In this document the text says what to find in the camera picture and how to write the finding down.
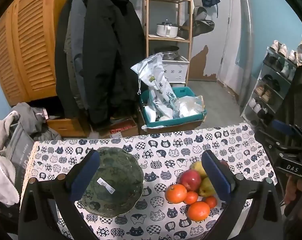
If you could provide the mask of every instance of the pear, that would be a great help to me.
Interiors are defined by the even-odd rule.
[[[208,177],[202,180],[200,189],[199,189],[199,195],[202,197],[209,197],[216,194],[215,189]]]
[[[202,167],[201,161],[192,163],[191,169],[197,171],[200,174],[202,179],[207,177],[206,172],[205,172],[204,168]]]

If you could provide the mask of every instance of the table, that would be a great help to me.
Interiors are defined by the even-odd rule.
[[[178,176],[201,159],[204,150],[212,150],[219,160],[226,160],[231,171],[246,179],[261,181],[265,177],[277,183],[274,170],[261,144],[247,123],[173,133],[139,135],[114,139],[73,139],[36,142],[28,163],[23,192],[30,177],[39,181],[54,179],[68,173],[93,148],[120,147],[138,160],[145,175],[143,195],[134,208],[115,218],[88,213],[79,202],[79,212],[100,240],[179,240],[210,230],[223,212],[225,203],[211,209],[201,222],[190,221],[184,203],[169,204],[164,198],[166,188],[176,183]],[[247,200],[244,209],[251,205]],[[61,232],[72,238],[59,214]]]

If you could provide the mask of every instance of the metal screw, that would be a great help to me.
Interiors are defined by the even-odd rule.
[[[270,178],[266,178],[265,181],[269,184],[273,183],[272,179],[270,179]]]
[[[29,179],[29,183],[30,183],[30,184],[32,184],[32,183],[34,183],[34,182],[35,182],[35,178]]]
[[[57,176],[58,180],[63,180],[65,177],[66,177],[65,174],[59,174],[59,175]]]
[[[244,179],[244,177],[243,177],[243,175],[242,175],[241,173],[236,174],[235,177],[236,177],[238,180],[243,180],[243,179]]]

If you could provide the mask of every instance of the tangerine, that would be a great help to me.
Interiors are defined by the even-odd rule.
[[[165,198],[170,203],[178,204],[186,198],[187,193],[188,192],[183,185],[175,184],[166,189]]]
[[[207,197],[204,202],[208,204],[210,208],[214,208],[217,205],[217,200],[214,196]]]
[[[194,191],[189,191],[183,202],[187,205],[191,205],[196,201],[198,201],[198,193],[196,193]]]
[[[205,220],[210,214],[210,207],[203,201],[197,201],[191,204],[188,209],[187,217],[195,222]]]

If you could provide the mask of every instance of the shelving unit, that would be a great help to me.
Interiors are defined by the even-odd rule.
[[[290,60],[286,59],[281,54],[273,51],[269,47],[267,47],[265,56],[267,56],[267,54],[269,54],[272,57],[275,57],[283,65],[284,65],[284,62],[288,62],[290,68],[293,68],[293,67],[296,68],[295,64],[293,64]],[[264,80],[262,80],[262,78],[266,74],[269,74],[273,77],[273,79],[278,80],[278,82],[280,84],[280,92],[275,91],[269,84],[267,84]],[[255,90],[259,85],[264,85],[266,87],[266,90],[271,91],[271,97],[272,97],[272,101],[273,101],[272,104],[270,104],[269,102],[266,103],[262,99],[262,97],[256,93]],[[278,108],[281,106],[281,103],[282,103],[283,99],[285,98],[285,95],[287,94],[290,86],[291,86],[291,82],[287,78],[282,76],[281,73],[275,68],[274,65],[272,65],[268,61],[264,60],[263,64],[262,64],[262,68],[259,73],[259,77],[256,81],[256,84],[251,93],[251,96],[250,96],[248,102],[246,103],[246,105],[243,109],[243,112],[241,113],[241,117],[243,117],[247,122],[252,123],[252,121],[254,120],[254,121],[257,121],[258,123],[262,124],[264,127],[266,127],[266,124],[264,123],[263,119],[258,117],[257,113],[254,112],[254,110],[249,106],[248,103],[250,102],[250,100],[252,98],[255,98],[255,99],[258,98],[259,103],[262,103],[262,105],[263,105],[262,107],[263,108],[266,107],[268,109],[268,113],[274,115],[276,113],[276,111],[278,110]]]
[[[180,37],[175,37],[175,38],[167,38],[167,37],[161,37],[158,36],[156,34],[151,34],[149,33],[149,6],[150,6],[150,2],[151,1],[160,1],[160,2],[168,2],[168,3],[174,3],[177,4],[177,19],[176,22],[179,25],[179,28],[183,28],[183,29],[187,29],[189,30],[189,38],[183,39]],[[187,2],[188,4],[188,11],[192,12],[192,0],[144,0],[144,10],[145,10],[145,33],[146,33],[146,40],[147,40],[147,57],[150,55],[150,51],[149,51],[149,42],[150,41],[175,41],[175,42],[185,42],[185,43],[189,43],[189,51],[188,51],[188,57],[187,60],[190,62],[191,60],[191,51],[192,51],[192,16],[193,14],[190,13],[189,14],[189,22],[190,22],[190,26],[187,27],[183,27],[180,26],[180,18],[181,18],[181,13],[182,13],[182,7],[181,7],[181,3],[182,2]],[[188,65],[188,69],[187,69],[187,73],[186,73],[186,79],[185,79],[185,83],[184,85],[187,86],[187,82],[188,82],[188,77],[189,77],[189,67],[190,64]]]

